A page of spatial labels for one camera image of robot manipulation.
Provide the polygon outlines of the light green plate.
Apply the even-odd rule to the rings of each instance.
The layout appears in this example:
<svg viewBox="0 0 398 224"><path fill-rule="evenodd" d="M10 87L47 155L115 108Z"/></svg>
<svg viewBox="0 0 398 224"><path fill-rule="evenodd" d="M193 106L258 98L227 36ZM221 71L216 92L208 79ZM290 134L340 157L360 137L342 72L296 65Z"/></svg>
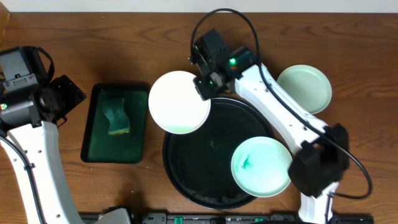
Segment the light green plate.
<svg viewBox="0 0 398 224"><path fill-rule="evenodd" d="M255 197L273 197L290 184L287 173L292 156L279 141L258 136L242 142L231 159L237 185Z"/></svg>
<svg viewBox="0 0 398 224"><path fill-rule="evenodd" d="M329 79L319 69L309 65L286 68L277 83L310 114L323 111L332 98Z"/></svg>

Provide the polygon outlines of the green scrubbing sponge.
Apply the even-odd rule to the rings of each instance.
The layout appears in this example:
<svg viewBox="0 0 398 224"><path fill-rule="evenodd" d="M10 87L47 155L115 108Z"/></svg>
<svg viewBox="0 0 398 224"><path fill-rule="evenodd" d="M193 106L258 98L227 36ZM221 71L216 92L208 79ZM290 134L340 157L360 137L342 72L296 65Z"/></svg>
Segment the green scrubbing sponge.
<svg viewBox="0 0 398 224"><path fill-rule="evenodd" d="M124 103L124 98L103 101L103 113L109 121L109 135L124 134L130 131L130 120L125 113Z"/></svg>

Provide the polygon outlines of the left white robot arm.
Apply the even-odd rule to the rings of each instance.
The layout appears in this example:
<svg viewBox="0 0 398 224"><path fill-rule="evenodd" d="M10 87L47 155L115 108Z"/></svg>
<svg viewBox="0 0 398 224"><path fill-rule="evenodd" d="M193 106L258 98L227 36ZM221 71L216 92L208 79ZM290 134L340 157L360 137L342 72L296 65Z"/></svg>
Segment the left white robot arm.
<svg viewBox="0 0 398 224"><path fill-rule="evenodd" d="M1 52L1 146L19 185L29 223L130 223L126 208L78 213L60 159L59 120L86 95L66 75L45 68L41 47Z"/></svg>

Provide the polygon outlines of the white plate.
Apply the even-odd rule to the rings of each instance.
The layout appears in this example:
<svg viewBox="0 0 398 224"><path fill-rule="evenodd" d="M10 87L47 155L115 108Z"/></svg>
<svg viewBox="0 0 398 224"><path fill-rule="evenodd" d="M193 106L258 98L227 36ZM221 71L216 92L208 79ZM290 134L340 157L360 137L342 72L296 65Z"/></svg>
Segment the white plate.
<svg viewBox="0 0 398 224"><path fill-rule="evenodd" d="M149 111L163 130L173 134L196 131L207 120L211 101L202 100L193 82L196 76L186 71L162 75L149 93Z"/></svg>

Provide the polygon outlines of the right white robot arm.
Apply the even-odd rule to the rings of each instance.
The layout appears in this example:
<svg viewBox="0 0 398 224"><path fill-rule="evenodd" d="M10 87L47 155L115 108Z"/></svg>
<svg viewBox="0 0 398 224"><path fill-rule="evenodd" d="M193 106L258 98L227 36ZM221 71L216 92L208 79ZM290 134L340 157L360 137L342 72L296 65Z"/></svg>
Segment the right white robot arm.
<svg viewBox="0 0 398 224"><path fill-rule="evenodd" d="M258 66L246 47L229 48L211 30L191 44L194 79L202 99L214 98L234 85L235 92L253 105L280 133L294 155L288 174L301 193L299 218L306 223L330 223L332 195L349 167L348 132L332 127L305 111L270 75Z"/></svg>

